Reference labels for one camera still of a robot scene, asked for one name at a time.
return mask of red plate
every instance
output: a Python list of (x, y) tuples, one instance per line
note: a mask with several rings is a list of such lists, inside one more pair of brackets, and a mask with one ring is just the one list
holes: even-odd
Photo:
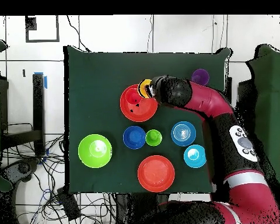
[(160, 155), (145, 158), (138, 167), (138, 180), (142, 187), (153, 193), (168, 189), (174, 180), (174, 167)]
[(122, 113), (129, 119), (135, 122), (144, 122), (149, 120), (155, 113), (158, 103), (155, 99), (142, 99), (137, 105), (129, 104), (125, 99), (125, 94), (129, 89), (138, 88), (134, 84), (124, 90), (120, 97), (120, 109)]

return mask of purple bowl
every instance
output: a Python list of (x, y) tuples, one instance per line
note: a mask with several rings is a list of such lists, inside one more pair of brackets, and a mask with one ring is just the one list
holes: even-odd
[(204, 69), (197, 69), (192, 74), (192, 82), (195, 82), (197, 84), (200, 84), (202, 86), (205, 86), (208, 83), (209, 80), (209, 74)]

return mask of green bowl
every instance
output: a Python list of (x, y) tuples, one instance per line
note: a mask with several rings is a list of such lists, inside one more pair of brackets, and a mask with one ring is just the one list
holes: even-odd
[(88, 135), (81, 140), (78, 155), (87, 167), (103, 167), (111, 159), (112, 146), (109, 140), (102, 135)]
[(162, 135), (156, 129), (151, 129), (146, 133), (145, 141), (150, 146), (158, 146), (162, 141)]

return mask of floor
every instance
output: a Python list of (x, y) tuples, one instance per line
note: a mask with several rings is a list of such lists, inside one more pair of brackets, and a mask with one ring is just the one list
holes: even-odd
[[(29, 31), (30, 40), (55, 40), (56, 17), (36, 16), (37, 30)], [(45, 141), (47, 147), (52, 140), (64, 133), (64, 63), (62, 46), (70, 45), (83, 50), (82, 43), (94, 52), (195, 52), (215, 53), (221, 47), (229, 47), (233, 55), (229, 61), (229, 76), (233, 78), (232, 105), (236, 104), (237, 85), (251, 78), (245, 61), (254, 57), (259, 44), (268, 43), (280, 50), (280, 15), (117, 15), (117, 16), (59, 16), (59, 42), (26, 43), (25, 17), (0, 16), (0, 40), (6, 41), (8, 49), (0, 53), (0, 73), (9, 81), (8, 119), (10, 124), (32, 123), (32, 74), (43, 72), (47, 76), (45, 94)], [(11, 125), (9, 132), (29, 130), (29, 125)], [(44, 167), (56, 166), (53, 176), (56, 188), (64, 185), (63, 155), (58, 141), (49, 150), (50, 159), (40, 164), (36, 176), (43, 190), (51, 188), (51, 180)], [(31, 154), (30, 146), (20, 146), (22, 154)], [(6, 150), (2, 165), (15, 161), (16, 150)], [(36, 216), (46, 202), (36, 176), (27, 183), (20, 183), (16, 196), (16, 211), (20, 224), (92, 224), (98, 216), (82, 217), (76, 222), (62, 223), (44, 220)], [(103, 194), (77, 195), (82, 213), (106, 215), (102, 222), (109, 224), (110, 214), (101, 204)], [(175, 200), (209, 201), (208, 194), (172, 194)], [(56, 218), (53, 210), (50, 218)]]

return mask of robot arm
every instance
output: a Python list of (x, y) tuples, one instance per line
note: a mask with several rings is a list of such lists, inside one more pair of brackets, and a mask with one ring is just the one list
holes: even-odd
[(142, 88), (142, 96), (154, 97), (160, 105), (200, 116), (210, 179), (217, 188), (227, 187), (226, 202), (210, 207), (223, 215), (225, 224), (280, 223), (253, 144), (220, 92), (172, 76), (153, 78)]

